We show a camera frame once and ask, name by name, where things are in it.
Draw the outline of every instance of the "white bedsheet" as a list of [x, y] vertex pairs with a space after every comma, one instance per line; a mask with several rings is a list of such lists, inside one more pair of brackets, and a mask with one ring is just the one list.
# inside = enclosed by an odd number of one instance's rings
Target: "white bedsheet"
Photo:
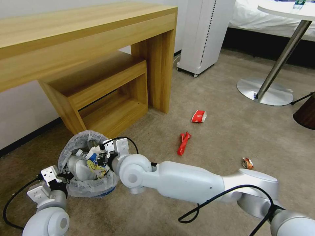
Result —
[[[258, 5], [264, 1], [272, 0], [236, 0], [229, 27], [291, 37], [300, 20], [258, 10]], [[302, 39], [315, 41], [315, 22], [309, 26]]]

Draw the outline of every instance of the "round table base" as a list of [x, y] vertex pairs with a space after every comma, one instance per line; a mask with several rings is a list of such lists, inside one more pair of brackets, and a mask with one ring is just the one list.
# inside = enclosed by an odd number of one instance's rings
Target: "round table base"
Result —
[[258, 93], [263, 82], [264, 79], [246, 78], [238, 81], [236, 87], [245, 97], [267, 105], [284, 106], [293, 101], [292, 91], [277, 83], [272, 83], [261, 99], [255, 99], [254, 95]]

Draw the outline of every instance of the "brown stool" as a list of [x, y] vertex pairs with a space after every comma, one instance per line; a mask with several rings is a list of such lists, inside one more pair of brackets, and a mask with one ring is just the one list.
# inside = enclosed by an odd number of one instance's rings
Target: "brown stool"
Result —
[[315, 93], [293, 114], [293, 119], [301, 126], [315, 130]]

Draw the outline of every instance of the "white wall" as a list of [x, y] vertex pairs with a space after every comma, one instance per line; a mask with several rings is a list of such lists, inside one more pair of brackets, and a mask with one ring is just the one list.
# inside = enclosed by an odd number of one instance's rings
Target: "white wall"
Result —
[[[48, 11], [100, 5], [119, 0], [0, 0], [0, 19]], [[188, 0], [140, 0], [178, 6], [175, 52], [182, 46]], [[122, 49], [130, 53], [130, 47]], [[37, 81], [0, 93], [0, 149], [58, 116]]]

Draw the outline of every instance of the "round table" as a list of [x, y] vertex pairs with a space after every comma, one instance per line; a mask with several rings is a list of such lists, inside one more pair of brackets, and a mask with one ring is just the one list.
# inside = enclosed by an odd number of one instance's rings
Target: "round table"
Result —
[[266, 1], [258, 6], [258, 9], [263, 12], [299, 19], [301, 22], [265, 80], [246, 78], [237, 82], [237, 89], [244, 96], [255, 102], [273, 106], [283, 106], [293, 101], [292, 90], [286, 89], [280, 84], [273, 83], [273, 81], [309, 25], [315, 20], [315, 3], [305, 3], [301, 9], [294, 9], [293, 6], [294, 2], [276, 2], [272, 0]]

